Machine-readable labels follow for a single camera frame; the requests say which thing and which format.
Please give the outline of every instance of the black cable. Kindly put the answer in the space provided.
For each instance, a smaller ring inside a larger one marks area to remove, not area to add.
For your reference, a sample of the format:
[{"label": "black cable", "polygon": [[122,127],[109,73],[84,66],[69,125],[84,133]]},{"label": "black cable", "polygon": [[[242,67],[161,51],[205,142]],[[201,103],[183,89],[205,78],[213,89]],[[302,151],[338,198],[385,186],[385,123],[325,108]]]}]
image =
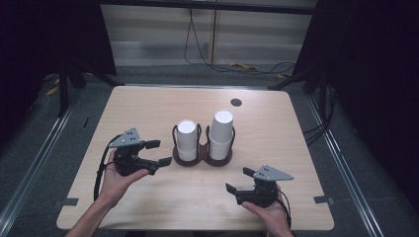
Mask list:
[{"label": "black cable", "polygon": [[96,200],[98,198],[98,196],[99,196],[99,188],[101,186],[102,175],[104,174],[104,170],[105,170],[106,166],[113,163],[113,162],[109,162],[108,164],[105,164],[104,163],[105,162],[106,155],[108,154],[109,144],[111,144],[112,142],[114,142],[120,136],[121,136],[121,134],[119,134],[116,137],[112,138],[112,140],[106,146],[105,151],[104,151],[104,154],[102,155],[101,164],[99,165],[99,169],[96,172],[97,176],[96,176],[95,188],[93,190],[93,200]]},{"label": "black cable", "polygon": [[48,78],[43,79],[42,82],[45,83],[45,82],[48,82],[48,81],[55,80],[55,79],[58,78],[56,76],[58,76],[58,73],[55,73],[55,74],[50,75]]},{"label": "black cable", "polygon": [[335,108],[335,104],[336,104],[336,92],[334,90],[332,90],[332,86],[329,84],[329,103],[330,103],[330,112],[328,117],[326,118],[326,120],[319,126],[309,130],[309,131],[305,131],[304,134],[312,132],[317,130],[318,128],[321,127],[321,129],[319,131],[317,131],[314,135],[308,137],[305,141],[308,142],[307,146],[310,146],[312,143],[314,143],[329,127],[331,121],[332,121],[332,116],[334,113],[334,108]]},{"label": "black cable", "polygon": [[292,219],[291,219],[290,202],[289,202],[286,194],[284,194],[284,192],[282,192],[281,190],[279,190],[279,192],[286,198],[288,208],[286,207],[286,205],[284,204],[284,202],[281,201],[279,198],[277,198],[277,202],[283,207],[284,212],[286,213],[287,224],[288,224],[289,228],[291,229]]},{"label": "black cable", "polygon": [[[197,31],[195,30],[195,24],[194,24],[194,20],[193,20],[193,17],[192,17],[192,9],[189,9],[189,14],[190,14],[190,22],[189,22],[189,26],[188,26],[188,34],[187,34],[187,38],[186,38],[186,42],[185,42],[185,49],[184,49],[184,58],[189,64],[206,65],[210,69],[215,70],[217,72],[238,72],[238,73],[244,73],[244,74],[248,74],[248,75],[279,74],[279,73],[284,73],[284,72],[290,71],[291,69],[293,69],[295,67],[294,62],[280,62],[280,63],[275,64],[274,67],[271,70],[263,72],[263,71],[234,70],[234,69],[225,68],[225,67],[222,67],[222,66],[209,64],[209,63],[206,62],[206,60],[204,59],[203,53],[201,52],[201,47],[200,47],[200,43],[198,41]],[[188,48],[188,42],[189,42],[189,34],[191,32],[191,27],[194,31],[195,41],[197,43],[197,47],[198,47],[198,51],[199,51],[200,56],[201,56],[201,60],[204,63],[193,63],[193,62],[189,61],[187,56],[186,56],[187,48]],[[291,64],[291,66],[289,68],[283,70],[283,71],[274,72],[275,68],[277,68],[279,65],[284,65],[284,64]]]}]

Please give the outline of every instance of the wrist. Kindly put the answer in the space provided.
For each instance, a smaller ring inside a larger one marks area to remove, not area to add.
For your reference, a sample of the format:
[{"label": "wrist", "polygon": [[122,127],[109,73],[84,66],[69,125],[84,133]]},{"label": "wrist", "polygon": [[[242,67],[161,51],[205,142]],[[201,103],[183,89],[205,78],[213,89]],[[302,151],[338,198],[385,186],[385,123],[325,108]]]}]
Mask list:
[{"label": "wrist", "polygon": [[114,206],[117,205],[117,203],[115,203],[115,201],[113,201],[113,199],[111,197],[107,197],[105,195],[100,195],[95,200],[95,204],[100,209],[103,209],[103,210],[106,210],[106,211],[109,211],[110,209],[112,209]]},{"label": "wrist", "polygon": [[290,230],[275,230],[268,232],[267,237],[293,237],[293,234]]}]

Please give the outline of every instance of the wooden table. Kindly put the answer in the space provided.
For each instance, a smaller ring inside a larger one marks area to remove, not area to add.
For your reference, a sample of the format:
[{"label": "wooden table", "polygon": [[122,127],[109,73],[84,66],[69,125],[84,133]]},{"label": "wooden table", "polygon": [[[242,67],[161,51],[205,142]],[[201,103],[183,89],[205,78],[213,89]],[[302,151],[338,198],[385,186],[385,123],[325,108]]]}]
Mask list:
[{"label": "wooden table", "polygon": [[[230,101],[239,99],[240,107]],[[77,205],[64,206],[57,225],[71,228],[93,202],[96,171],[108,142],[135,126],[143,140],[160,139],[159,148],[141,150],[144,159],[172,156],[172,128],[182,119],[198,122],[203,131],[214,112],[234,114],[233,157],[223,167],[202,161],[194,167],[172,162],[155,176],[133,184],[100,225],[141,230],[261,230],[262,222],[225,189],[253,190],[253,179],[242,173],[268,164],[294,176],[278,184],[288,196],[293,229],[329,230],[334,221],[304,142],[290,97],[285,92],[241,89],[117,87],[106,105],[92,141],[68,194]],[[201,144],[207,138],[203,132]]]}]

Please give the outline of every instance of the floor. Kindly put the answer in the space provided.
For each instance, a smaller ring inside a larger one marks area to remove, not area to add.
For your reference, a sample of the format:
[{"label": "floor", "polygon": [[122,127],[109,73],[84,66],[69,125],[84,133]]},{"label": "floor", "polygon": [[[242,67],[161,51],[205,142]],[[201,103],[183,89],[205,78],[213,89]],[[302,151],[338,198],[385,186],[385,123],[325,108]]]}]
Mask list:
[{"label": "floor", "polygon": [[[263,71],[272,67],[258,65]],[[266,90],[267,86],[283,80],[277,74],[251,76],[219,72],[203,64],[119,66],[117,69],[119,76],[113,77],[115,80],[136,85],[228,86]],[[286,69],[286,65],[276,68],[279,71]],[[113,89],[92,75],[86,74],[85,78],[88,83],[83,90],[70,86],[72,106],[65,120],[57,117],[59,92],[51,96],[45,94],[54,86],[53,81],[44,83],[26,119],[9,142],[2,146],[1,236],[60,236],[66,233],[55,224],[61,202],[72,185]],[[304,95],[302,86],[303,82],[293,83],[284,90],[291,96],[301,131],[307,131],[318,126],[316,95]],[[58,136],[49,136],[57,123],[61,124]],[[328,197],[335,227],[330,231],[296,231],[295,234],[419,236],[417,213],[357,136],[339,105],[339,99],[330,130],[325,134],[308,148]],[[42,147],[46,140],[51,141],[50,149]],[[335,140],[338,146],[334,147],[330,140]],[[126,231],[98,230],[96,235],[125,236]]]}]

